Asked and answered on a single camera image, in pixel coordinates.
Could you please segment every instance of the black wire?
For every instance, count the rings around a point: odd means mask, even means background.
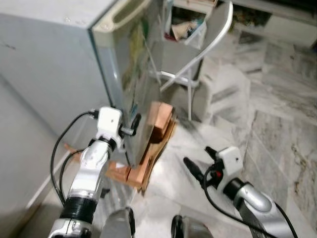
[[[54,158],[55,158],[55,154],[56,154],[56,150],[58,147],[58,144],[60,143],[60,141],[62,140],[62,138],[64,137],[64,135],[68,132],[68,130],[75,124],[75,122],[80,119],[82,116],[84,115],[94,115],[94,112],[84,112],[80,115],[78,115],[70,124],[69,126],[65,129],[65,131],[59,136],[59,138],[57,139],[57,142],[53,148],[53,152],[52,152],[52,156],[51,156],[51,164],[50,164],[50,174],[51,174],[51,180],[53,183],[53,187],[55,189],[55,192],[57,193],[60,201],[62,202],[62,204],[65,203],[65,201],[63,201],[62,196],[61,196],[61,192],[57,187],[57,183],[56,183],[56,179],[54,177]]]
[[[290,228],[291,231],[292,231],[292,234],[293,234],[294,238],[298,238],[298,236],[297,236],[297,234],[296,234],[296,231],[295,231],[295,229],[294,229],[294,227],[293,227],[291,221],[290,221],[289,218],[287,217],[286,213],[284,212],[284,210],[283,210],[277,203],[275,203],[275,204],[276,204],[276,207],[279,209],[279,211],[282,213],[283,217],[285,218],[285,220],[286,220],[286,222],[287,222],[289,228]]]
[[[210,196],[209,196],[209,194],[208,194],[207,185],[206,185],[206,184],[207,184],[207,176],[208,176],[209,172],[211,172],[212,170],[213,170],[213,168],[212,168],[212,167],[209,167],[209,168],[207,169],[207,171],[205,172],[205,175],[204,175],[204,192],[205,192],[205,195],[206,195],[208,201],[211,203],[211,205],[212,205],[216,210],[218,210],[218,212],[220,212],[220,213],[222,213],[223,215],[225,215],[225,216],[227,216],[227,217],[229,217],[229,218],[235,220],[236,222],[242,223],[242,224],[244,224],[244,225],[246,225],[246,226],[248,226],[248,227],[250,227],[250,228],[256,230],[257,232],[263,233],[264,235],[266,235],[266,236],[268,236],[268,237],[278,238],[278,237],[273,236],[273,235],[271,235],[270,233],[266,232],[265,230],[263,230],[263,229],[261,229],[261,228],[258,228],[258,227],[254,226],[254,225],[252,225],[251,223],[245,222],[245,221],[243,221],[243,220],[241,220],[241,219],[239,219],[239,218],[237,218],[237,217],[235,217],[235,216],[232,216],[231,214],[229,214],[229,213],[227,213],[226,211],[222,210],[220,207],[217,206],[217,204],[214,203],[214,201],[210,198]]]
[[[60,169],[60,174],[59,174],[59,191],[60,191],[60,195],[64,201],[64,204],[65,204],[65,196],[64,196],[64,193],[63,193],[63,174],[64,174],[64,171],[65,171],[65,168],[66,168],[66,165],[67,165],[67,162],[73,157],[73,155],[77,154],[77,153],[80,153],[80,152],[83,152],[85,149],[81,149],[81,150],[77,150],[71,154],[69,154],[66,159],[64,160],[64,163],[63,165],[61,166],[61,169]]]

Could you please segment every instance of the white refrigerator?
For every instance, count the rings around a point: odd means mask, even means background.
[[[158,110],[161,13],[162,0],[1,0],[0,74],[57,135],[91,108],[121,109],[126,127],[140,113],[113,155],[136,165]],[[86,147],[95,132],[83,119],[65,142]]]

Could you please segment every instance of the refrigerator door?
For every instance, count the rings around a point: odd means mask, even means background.
[[[132,166],[142,159],[159,107],[162,59],[162,0],[119,0],[93,27],[93,36],[111,104],[130,127],[141,114],[137,134],[125,137],[125,154],[116,160]]]

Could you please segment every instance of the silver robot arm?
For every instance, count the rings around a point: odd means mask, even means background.
[[[210,147],[206,147],[205,150],[214,160],[214,164],[206,171],[211,177],[207,180],[206,187],[213,186],[220,194],[228,196],[244,222],[277,238],[296,237],[283,210],[269,196],[258,191],[250,183],[237,178],[243,168],[243,160],[237,147],[229,147],[219,152]],[[184,163],[206,193],[206,174],[202,174],[198,166],[188,158],[184,158]],[[250,231],[254,238],[270,237],[251,227]]]
[[[99,110],[95,141],[86,148],[80,158],[80,169],[67,195],[64,209],[48,238],[90,238],[92,221],[103,189],[103,176],[107,161],[116,149],[124,153],[122,135],[133,136],[140,116],[136,116],[132,128],[122,127],[122,112],[103,107]],[[122,209],[110,215],[101,237],[131,238],[134,235],[133,211]]]

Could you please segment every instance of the chair leg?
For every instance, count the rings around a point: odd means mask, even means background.
[[[188,120],[192,120],[192,72],[188,70],[188,84],[187,84],[187,96],[188,96]]]

